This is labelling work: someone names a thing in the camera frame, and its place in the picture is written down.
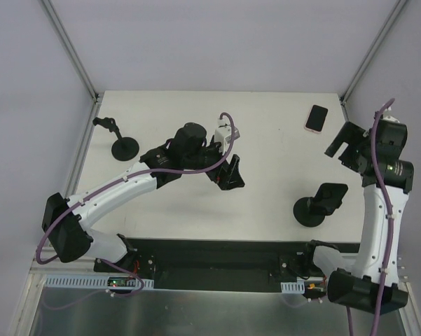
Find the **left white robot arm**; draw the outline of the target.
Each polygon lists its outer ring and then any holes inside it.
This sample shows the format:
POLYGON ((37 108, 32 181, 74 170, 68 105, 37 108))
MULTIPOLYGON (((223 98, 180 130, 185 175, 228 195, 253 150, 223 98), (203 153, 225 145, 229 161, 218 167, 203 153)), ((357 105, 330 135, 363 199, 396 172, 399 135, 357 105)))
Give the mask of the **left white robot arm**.
POLYGON ((173 138, 142 155, 122 174, 92 190, 65 199, 56 193, 46 203, 42 228, 63 263, 83 256, 107 260, 118 272, 134 264, 134 248, 122 234, 94 229, 102 217, 130 200, 180 179, 205 173, 221 190, 244 187, 238 155, 227 156, 239 130, 219 121, 214 136, 194 122, 178 129, 173 138))

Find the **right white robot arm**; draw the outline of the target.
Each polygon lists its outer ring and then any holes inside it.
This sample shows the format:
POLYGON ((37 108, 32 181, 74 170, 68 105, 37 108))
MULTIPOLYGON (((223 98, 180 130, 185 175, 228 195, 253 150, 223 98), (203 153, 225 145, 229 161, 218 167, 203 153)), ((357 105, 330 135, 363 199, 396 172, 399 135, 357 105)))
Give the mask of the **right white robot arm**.
POLYGON ((404 124, 379 120, 365 130, 346 122, 326 155, 333 157, 342 144, 341 164, 361 176, 364 224, 359 252, 346 269, 334 244, 312 240, 301 258, 309 276, 327 276, 326 293, 332 303, 383 315, 406 306, 407 292, 399 289, 397 249, 403 210, 413 189, 414 166, 401 160, 408 138, 404 124))

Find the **pink case smartphone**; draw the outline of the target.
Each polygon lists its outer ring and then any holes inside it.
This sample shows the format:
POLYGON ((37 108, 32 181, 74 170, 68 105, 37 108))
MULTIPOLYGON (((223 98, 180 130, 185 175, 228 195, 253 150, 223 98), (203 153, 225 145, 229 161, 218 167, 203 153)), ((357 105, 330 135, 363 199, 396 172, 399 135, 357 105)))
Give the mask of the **pink case smartphone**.
POLYGON ((304 124, 304 129, 320 134, 323 130, 329 110, 323 106, 313 105, 304 124))

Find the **black round-base phone stand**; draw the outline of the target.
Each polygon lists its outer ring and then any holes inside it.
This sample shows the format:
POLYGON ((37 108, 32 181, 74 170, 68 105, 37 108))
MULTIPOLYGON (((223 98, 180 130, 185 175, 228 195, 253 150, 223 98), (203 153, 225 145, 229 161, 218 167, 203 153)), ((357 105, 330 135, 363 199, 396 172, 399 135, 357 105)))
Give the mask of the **black round-base phone stand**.
POLYGON ((300 198, 293 207, 294 218, 304 227, 315 228, 321 225, 325 219, 324 215, 310 213, 310 198, 300 198))

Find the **black case smartphone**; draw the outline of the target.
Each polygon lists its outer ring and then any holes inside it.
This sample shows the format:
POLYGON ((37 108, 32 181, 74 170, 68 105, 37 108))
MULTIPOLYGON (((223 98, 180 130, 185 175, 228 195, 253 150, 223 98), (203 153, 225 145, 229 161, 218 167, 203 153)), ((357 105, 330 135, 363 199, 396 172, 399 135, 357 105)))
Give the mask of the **black case smartphone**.
POLYGON ((311 211, 320 216, 331 216, 338 209, 348 186, 344 183, 323 183, 312 198, 311 211))

